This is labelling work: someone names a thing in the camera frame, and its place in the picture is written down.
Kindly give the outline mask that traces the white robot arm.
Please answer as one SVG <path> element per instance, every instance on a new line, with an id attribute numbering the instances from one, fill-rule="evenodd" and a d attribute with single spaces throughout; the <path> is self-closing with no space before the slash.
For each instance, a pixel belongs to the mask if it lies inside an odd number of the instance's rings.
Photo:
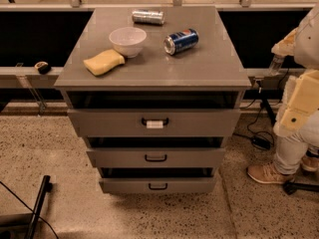
<path id="1" fill-rule="evenodd" d="M 319 4 L 271 52 L 280 59 L 291 56 L 305 69 L 298 78 L 290 78 L 284 90 L 274 131 L 285 137 L 304 126 L 319 109 Z"/>

